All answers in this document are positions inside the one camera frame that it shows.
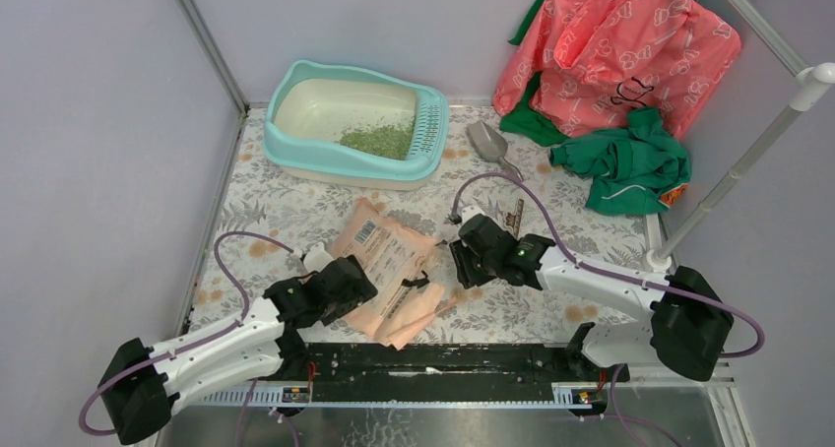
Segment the brown bag sealing clip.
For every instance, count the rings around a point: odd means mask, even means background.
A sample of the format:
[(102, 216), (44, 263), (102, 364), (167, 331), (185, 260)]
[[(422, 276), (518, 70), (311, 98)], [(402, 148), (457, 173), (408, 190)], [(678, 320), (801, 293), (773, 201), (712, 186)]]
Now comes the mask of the brown bag sealing clip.
[(513, 235), (514, 238), (518, 238), (520, 235), (520, 228), (521, 222), (524, 215), (525, 209), (525, 200), (518, 199), (516, 201), (515, 207), (512, 211), (506, 212), (504, 216), (504, 225), (505, 228)]

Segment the pink cat litter bag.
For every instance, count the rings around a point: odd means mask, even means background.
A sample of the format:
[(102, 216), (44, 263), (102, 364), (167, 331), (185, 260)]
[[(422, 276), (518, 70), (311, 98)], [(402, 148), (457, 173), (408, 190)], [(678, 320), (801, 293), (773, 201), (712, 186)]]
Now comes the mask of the pink cat litter bag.
[(426, 272), (436, 266), (438, 244), (438, 240), (380, 215), (371, 201), (359, 198), (329, 252), (334, 257), (354, 256), (377, 294), (341, 320), (382, 346), (401, 350), (411, 343), (459, 303), (449, 287)]

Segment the grey litter scoop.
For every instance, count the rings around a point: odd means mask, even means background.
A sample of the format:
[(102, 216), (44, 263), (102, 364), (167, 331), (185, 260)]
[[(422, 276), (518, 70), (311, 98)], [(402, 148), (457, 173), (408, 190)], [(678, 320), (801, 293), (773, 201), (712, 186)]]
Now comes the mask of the grey litter scoop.
[(520, 169), (506, 158), (507, 141), (492, 127), (483, 121), (477, 121), (467, 125), (466, 135), (479, 157), (498, 164), (506, 174), (518, 181), (524, 181)]

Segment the teal litter box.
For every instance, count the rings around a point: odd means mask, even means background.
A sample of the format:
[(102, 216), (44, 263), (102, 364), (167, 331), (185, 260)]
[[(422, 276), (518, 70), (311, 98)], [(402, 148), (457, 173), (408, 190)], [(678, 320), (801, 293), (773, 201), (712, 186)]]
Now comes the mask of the teal litter box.
[(449, 119), (435, 88), (298, 60), (269, 102), (263, 152), (298, 178), (411, 191), (439, 166)]

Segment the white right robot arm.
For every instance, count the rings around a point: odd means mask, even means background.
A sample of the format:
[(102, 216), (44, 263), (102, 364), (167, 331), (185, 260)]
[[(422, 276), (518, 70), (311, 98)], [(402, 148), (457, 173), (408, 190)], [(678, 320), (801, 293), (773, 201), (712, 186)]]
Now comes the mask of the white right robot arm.
[(659, 362), (698, 382), (709, 380), (734, 325), (730, 311), (697, 271), (671, 275), (631, 271), (573, 252), (548, 237), (514, 237), (478, 207), (454, 217), (458, 237), (449, 248), (462, 287), (494, 280), (513, 287), (558, 290), (589, 299), (629, 317), (629, 323), (584, 323), (564, 357), (574, 378), (602, 368)]

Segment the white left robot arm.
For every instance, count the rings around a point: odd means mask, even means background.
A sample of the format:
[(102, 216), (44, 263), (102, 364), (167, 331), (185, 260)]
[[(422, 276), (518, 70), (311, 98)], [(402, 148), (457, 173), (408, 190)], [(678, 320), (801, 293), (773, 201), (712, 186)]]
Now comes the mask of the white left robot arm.
[(185, 407), (246, 380), (299, 380), (310, 355), (299, 330), (328, 325), (375, 297), (377, 288), (354, 256), (272, 284), (245, 315), (145, 346), (122, 344), (106, 368), (100, 398), (123, 445), (160, 431)]

